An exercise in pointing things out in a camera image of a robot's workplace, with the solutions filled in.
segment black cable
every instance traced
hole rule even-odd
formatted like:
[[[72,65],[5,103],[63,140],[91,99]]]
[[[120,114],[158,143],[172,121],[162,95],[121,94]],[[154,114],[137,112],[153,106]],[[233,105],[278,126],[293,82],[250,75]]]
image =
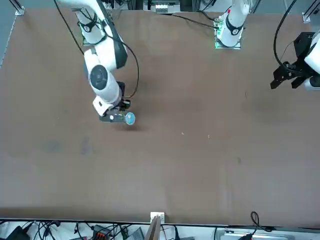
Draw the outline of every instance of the black cable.
[[[94,227],[94,226],[90,226],[87,222],[85,222],[85,224],[86,224],[92,231],[95,230],[95,227]]]
[[[82,15],[83,15],[86,19],[88,19],[88,20],[90,20],[90,21],[93,21],[93,19],[91,18],[91,16],[90,16],[89,13],[88,13],[89,16],[87,16],[83,11],[81,11],[81,9],[79,10],[79,12],[82,13]]]
[[[213,6],[213,5],[216,3],[216,1],[217,1],[217,0],[211,0],[211,1],[204,7],[204,9],[203,9],[202,11],[206,10],[206,9],[209,7],[210,4],[212,4],[212,6]]]
[[[125,226],[122,230],[127,229],[127,228],[130,227],[131,225],[132,225],[132,224],[129,224],[128,226]],[[121,230],[120,230],[118,233],[116,233],[116,234],[114,235],[114,237],[110,238],[109,240],[114,240],[114,239],[116,238],[116,236],[118,236],[120,233],[121,233]]]
[[[59,6],[58,6],[58,4],[57,4],[57,1],[56,1],[56,0],[53,0],[53,1],[54,1],[54,4],[55,4],[55,6],[56,6],[56,9],[58,10],[58,12],[59,12],[62,20],[64,21],[66,27],[68,28],[69,33],[71,34],[71,36],[72,36],[72,38],[73,38],[73,40],[74,40],[74,43],[77,45],[77,47],[78,47],[78,49],[80,50],[80,52],[82,53],[82,55],[84,55],[84,51],[81,49],[81,47],[80,47],[79,43],[77,42],[77,40],[76,40],[73,32],[71,31],[71,29],[70,29],[70,27],[69,27],[69,25],[68,25],[65,17],[63,16],[63,14],[62,14],[61,11],[60,11],[60,8],[59,8]]]
[[[76,223],[76,224],[75,224],[75,229],[76,229],[76,232],[77,232],[78,235],[79,235],[79,238],[82,239],[82,240],[84,240],[84,238],[81,236],[80,231],[79,231],[79,223]]]
[[[217,227],[214,229],[213,240],[216,240],[217,236]]]
[[[225,13],[226,13],[231,7],[232,7],[232,5],[225,10]]]
[[[53,240],[56,240],[55,237],[54,237],[54,235],[53,235],[52,232],[51,232],[50,226],[52,226],[52,222],[49,223],[49,224],[47,224],[47,226],[46,226],[46,228],[45,228],[45,230],[44,230],[43,235],[45,235],[45,234],[48,235],[48,233],[49,233],[50,236],[51,236],[51,238],[52,238]]]
[[[296,71],[296,70],[293,70],[293,69],[290,69],[288,68],[286,65],[284,65],[278,55],[277,55],[277,50],[276,50],[276,46],[277,46],[277,38],[278,38],[278,33],[279,33],[279,30],[283,24],[283,22],[285,21],[287,15],[289,14],[291,8],[294,6],[294,4],[296,3],[297,0],[293,0],[292,3],[290,4],[290,6],[288,7],[288,9],[285,11],[278,27],[276,28],[276,31],[275,31],[275,34],[274,34],[274,40],[273,40],[273,53],[274,53],[274,57],[275,57],[275,60],[279,63],[279,65],[285,69],[286,71],[288,72],[291,72],[291,73],[294,73],[294,74],[298,74],[298,76],[301,76],[302,75],[302,72],[301,71]]]
[[[56,0],[53,0],[53,1],[54,1],[55,6],[56,6],[56,9],[58,10],[61,18],[63,19],[66,27],[68,28],[68,30],[69,30],[69,32],[70,32],[70,34],[71,34],[71,36],[72,36],[75,44],[76,44],[77,47],[79,48],[79,50],[80,50],[80,52],[82,53],[82,55],[84,55],[84,51],[81,49],[81,47],[80,47],[80,45],[78,44],[78,42],[77,42],[74,34],[72,33],[72,31],[71,31],[71,29],[70,29],[70,27],[69,27],[66,19],[65,19],[64,16],[62,15],[62,13],[61,13],[61,11],[60,11],[60,8],[59,8],[59,6],[58,6],[58,4],[57,4],[57,1],[56,1]],[[111,38],[112,40],[114,40],[114,41],[116,41],[116,42],[119,42],[119,43],[122,43],[123,45],[125,45],[125,46],[130,50],[130,52],[132,53],[132,55],[133,55],[133,57],[134,57],[134,59],[135,59],[136,67],[137,67],[136,86],[135,86],[135,89],[134,89],[134,91],[133,91],[133,93],[132,93],[131,95],[129,95],[129,96],[124,96],[124,97],[123,97],[123,98],[126,98],[126,99],[132,98],[132,97],[136,94],[136,92],[137,92],[137,90],[138,90],[138,85],[139,85],[139,80],[140,80],[140,68],[139,68],[139,63],[138,63],[137,56],[135,55],[135,53],[134,53],[134,51],[131,49],[131,47],[129,47],[126,43],[124,43],[124,42],[122,42],[122,41],[120,41],[120,40],[118,40],[118,39],[113,38],[112,36],[108,35],[107,33],[105,33],[105,35],[106,35],[107,37]]]
[[[161,225],[161,228],[162,228],[162,231],[163,231],[165,240],[168,240],[168,239],[167,239],[167,235],[166,235],[166,231],[165,231],[165,229],[164,229],[164,226]]]
[[[295,40],[293,40],[292,42],[290,42],[290,43],[285,47],[285,49],[284,49],[284,51],[283,51],[283,53],[282,53],[282,56],[280,57],[280,61],[281,61],[281,59],[284,57],[287,48],[288,48],[294,41],[295,41]]]
[[[27,224],[32,223],[32,222],[33,222],[33,221],[27,221],[25,224],[22,225],[21,228],[23,229]]]
[[[116,38],[108,35],[107,33],[105,33],[105,35],[106,35],[108,38],[111,38],[112,40],[114,40],[114,41],[116,41],[116,42],[118,42],[118,43],[121,43],[121,44],[125,45],[125,46],[130,50],[130,52],[132,53],[132,55],[133,55],[133,57],[134,57],[134,59],[135,59],[136,70],[137,70],[137,77],[136,77],[135,89],[134,89],[134,91],[133,91],[133,93],[132,93],[131,95],[129,95],[129,96],[124,96],[124,97],[123,97],[124,99],[130,99],[130,98],[132,98],[132,97],[136,94],[136,92],[137,92],[137,90],[138,90],[138,86],[139,86],[139,80],[140,80],[140,67],[139,67],[139,63],[138,63],[137,56],[135,55],[135,53],[134,53],[134,51],[131,49],[131,47],[129,47],[129,46],[128,46],[126,43],[124,43],[123,41],[118,40],[118,39],[116,39]]]
[[[256,211],[252,211],[252,212],[250,213],[250,217],[251,217],[252,222],[256,225],[256,228],[255,228],[254,232],[252,233],[252,235],[254,235],[254,234],[256,233],[256,231],[258,230],[258,228],[264,230],[264,231],[267,232],[267,233],[271,233],[271,232],[272,232],[271,229],[268,229],[268,228],[266,228],[266,227],[260,226],[259,215],[258,215],[258,213],[257,213]]]
[[[202,10],[198,10],[199,13],[202,13],[207,19],[211,20],[211,21],[214,21],[215,19],[214,18],[211,18],[208,16],[208,14],[206,14],[204,11]]]
[[[36,231],[33,240],[36,239],[37,235],[39,235],[39,238],[40,238],[41,240],[43,240],[43,238],[41,237],[40,230],[41,230],[44,226],[42,225],[42,227],[40,227],[40,224],[43,224],[43,222],[42,222],[42,221],[39,222],[39,224],[38,224],[38,231]]]
[[[200,25],[206,26],[208,28],[217,29],[217,30],[219,29],[217,26],[211,26],[211,25],[208,25],[208,24],[205,24],[205,23],[202,23],[202,22],[198,22],[198,21],[192,20],[192,19],[184,17],[184,16],[178,16],[178,15],[171,15],[171,16],[174,16],[174,17],[177,17],[177,18],[181,18],[181,19],[185,19],[185,20],[188,20],[188,21],[193,22],[195,24],[200,24]]]

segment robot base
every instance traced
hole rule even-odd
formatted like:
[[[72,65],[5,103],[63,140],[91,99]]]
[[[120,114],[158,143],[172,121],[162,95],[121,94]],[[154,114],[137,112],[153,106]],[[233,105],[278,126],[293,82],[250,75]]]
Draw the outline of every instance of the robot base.
[[[219,30],[214,29],[214,48],[215,49],[237,49],[237,50],[240,50],[241,49],[241,41],[240,40],[235,46],[229,47],[229,46],[223,45],[222,42],[218,39],[218,35],[221,33],[220,29],[223,27],[223,25],[224,25],[223,20],[220,17],[216,18],[213,21],[213,26],[219,28]]]

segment wire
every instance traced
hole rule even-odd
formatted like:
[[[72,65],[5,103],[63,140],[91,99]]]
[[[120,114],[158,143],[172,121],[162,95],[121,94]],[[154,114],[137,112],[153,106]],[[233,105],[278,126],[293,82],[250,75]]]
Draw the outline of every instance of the wire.
[[[207,7],[209,7],[210,4],[212,4],[212,6],[213,6],[213,5],[216,3],[216,1],[217,1],[217,0],[211,0],[211,1],[204,7],[204,9],[203,9],[202,11],[206,10]]]
[[[79,223],[76,223],[76,224],[75,224],[75,229],[76,229],[76,232],[77,232],[78,235],[79,235],[79,238],[82,239],[82,240],[84,240],[84,238],[81,236],[80,231],[79,231]]]
[[[280,61],[281,61],[281,59],[283,58],[283,56],[285,55],[285,52],[286,52],[287,48],[288,48],[294,41],[295,41],[295,40],[293,40],[292,42],[290,42],[290,43],[285,47],[285,49],[284,49],[284,51],[283,51],[283,53],[282,53],[282,56],[280,57]]]
[[[54,237],[54,235],[53,235],[52,232],[51,232],[51,229],[50,229],[50,226],[52,226],[52,224],[53,224],[53,222],[50,222],[50,223],[47,224],[46,228],[44,229],[43,235],[45,235],[46,233],[47,233],[47,235],[48,235],[48,233],[49,233],[50,236],[51,236],[51,238],[52,238],[53,240],[56,240],[55,237]]]
[[[267,229],[266,227],[262,227],[260,226],[260,219],[259,219],[259,215],[256,211],[252,211],[250,213],[250,217],[251,217],[251,220],[252,222],[256,225],[256,228],[255,230],[253,231],[252,235],[254,235],[256,233],[256,231],[258,230],[258,228],[264,230],[265,232],[267,233],[271,233],[272,230],[271,229]]]
[[[43,226],[43,222],[40,221],[39,224],[38,224],[38,231],[36,231],[33,240],[36,239],[37,235],[39,235],[39,238],[40,238],[41,240],[43,240],[43,238],[41,237],[41,233],[40,233],[40,230],[41,230],[43,227],[44,227],[44,226]]]
[[[55,4],[55,6],[56,6],[56,9],[58,10],[58,12],[59,12],[62,20],[64,21],[66,27],[68,28],[69,33],[71,34],[71,36],[72,36],[72,38],[73,38],[73,40],[74,40],[74,43],[77,45],[77,47],[78,47],[79,51],[82,53],[82,55],[84,55],[84,51],[81,49],[81,47],[80,47],[79,43],[77,42],[77,40],[76,40],[73,32],[71,31],[71,29],[70,29],[70,27],[69,27],[69,25],[68,25],[65,17],[63,16],[63,14],[62,14],[61,11],[60,11],[60,8],[59,8],[59,6],[58,6],[58,4],[57,4],[57,1],[56,1],[56,0],[53,0],[53,1],[54,1],[54,4]]]
[[[130,227],[132,224],[129,224],[128,226],[125,226],[122,230],[127,229],[128,227]],[[116,238],[116,236],[118,236],[121,233],[121,230],[119,232],[117,232],[112,238],[110,238],[109,240],[114,240]]]
[[[199,13],[202,13],[207,19],[211,20],[211,21],[214,21],[215,19],[214,18],[211,18],[208,16],[208,14],[206,14],[203,10],[198,10]]]
[[[84,222],[92,231],[95,230],[95,227],[94,226],[90,226],[87,222]]]
[[[226,13],[231,7],[232,7],[232,5],[225,10],[225,13]]]
[[[178,15],[171,15],[171,16],[174,16],[174,17],[177,17],[177,18],[181,18],[181,19],[185,19],[185,20],[188,20],[190,22],[206,26],[208,28],[219,29],[217,26],[211,26],[211,25],[208,25],[208,24],[205,24],[205,23],[202,23],[202,22],[198,22],[198,21],[192,20],[192,19],[184,17],[184,16],[178,16]]]
[[[165,240],[168,240],[168,239],[167,239],[167,235],[166,235],[166,231],[165,231],[165,229],[164,229],[164,226],[161,225],[161,228],[162,228],[162,231],[163,231]]]
[[[116,42],[118,42],[118,43],[121,43],[121,44],[125,45],[125,46],[130,50],[130,52],[132,53],[132,55],[133,55],[133,57],[134,57],[134,60],[135,60],[135,63],[136,63],[136,72],[137,72],[137,74],[136,74],[136,85],[135,85],[134,91],[133,91],[133,93],[132,93],[131,95],[129,95],[129,96],[124,96],[124,97],[123,97],[124,99],[130,99],[130,98],[132,98],[132,97],[136,94],[136,92],[137,92],[137,90],[138,90],[138,86],[139,86],[139,81],[140,81],[140,67],[139,67],[139,63],[138,63],[137,56],[136,56],[136,54],[134,53],[134,51],[131,49],[131,47],[129,47],[129,46],[128,46],[126,43],[124,43],[123,41],[118,40],[118,39],[116,39],[116,38],[108,35],[107,33],[105,33],[105,35],[106,35],[108,38],[111,38],[112,40],[114,40],[114,41],[116,41]]]
[[[302,74],[301,71],[296,71],[296,70],[290,69],[290,68],[288,68],[286,65],[284,65],[284,64],[280,61],[280,59],[279,59],[279,57],[278,57],[278,55],[277,55],[277,50],[276,50],[277,38],[278,38],[279,30],[280,30],[282,24],[284,23],[287,15],[289,14],[291,8],[292,8],[292,7],[294,6],[294,4],[296,3],[296,1],[297,1],[297,0],[293,0],[293,1],[292,1],[292,3],[290,4],[290,6],[288,7],[288,9],[285,11],[285,13],[284,13],[284,15],[283,15],[283,17],[282,17],[282,19],[281,19],[278,27],[276,28],[276,31],[275,31],[275,34],[274,34],[274,40],[273,40],[273,53],[274,53],[275,60],[279,63],[279,65],[280,65],[283,69],[287,70],[288,72],[301,75],[301,74]]]
[[[25,224],[22,225],[21,228],[23,229],[25,225],[27,225],[27,224],[29,224],[29,223],[32,223],[32,222],[33,222],[33,221],[27,221]]]
[[[217,227],[214,229],[213,240],[216,240],[217,236]]]

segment brown table surface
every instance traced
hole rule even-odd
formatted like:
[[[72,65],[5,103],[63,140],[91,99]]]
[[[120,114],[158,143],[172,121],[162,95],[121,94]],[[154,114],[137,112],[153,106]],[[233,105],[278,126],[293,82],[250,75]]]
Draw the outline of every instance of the brown table surface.
[[[0,69],[0,215],[251,224],[257,211],[265,225],[316,226],[320,95],[289,81],[270,89],[280,19],[249,15],[242,50],[217,50],[210,28],[122,11],[115,25],[141,70],[129,127],[99,121],[56,9],[27,9]],[[308,30],[289,16],[279,55]],[[295,60],[292,47],[284,58]],[[131,54],[114,75],[133,91]]]

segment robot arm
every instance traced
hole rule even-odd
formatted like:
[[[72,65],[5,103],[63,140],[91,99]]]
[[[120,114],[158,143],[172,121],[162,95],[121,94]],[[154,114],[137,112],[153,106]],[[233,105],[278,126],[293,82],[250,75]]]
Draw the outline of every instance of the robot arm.
[[[244,23],[250,11],[248,0],[232,0],[232,6],[219,17],[223,25],[217,39],[226,47],[238,44],[244,29]]]
[[[307,90],[320,90],[320,32],[302,32],[293,44],[297,60],[293,64],[285,61],[286,68],[280,65],[273,72],[271,89],[285,80],[294,79],[291,82],[293,89],[303,84]]]
[[[127,49],[103,2],[101,0],[59,1],[75,10],[83,36],[89,43],[94,44],[91,49],[84,52],[84,70],[96,94],[93,106],[100,120],[132,125],[135,116],[132,112],[126,111],[130,107],[130,101],[123,98],[125,84],[117,82],[111,73],[112,70],[122,68],[126,64]],[[83,14],[81,11],[83,8],[89,17]]]

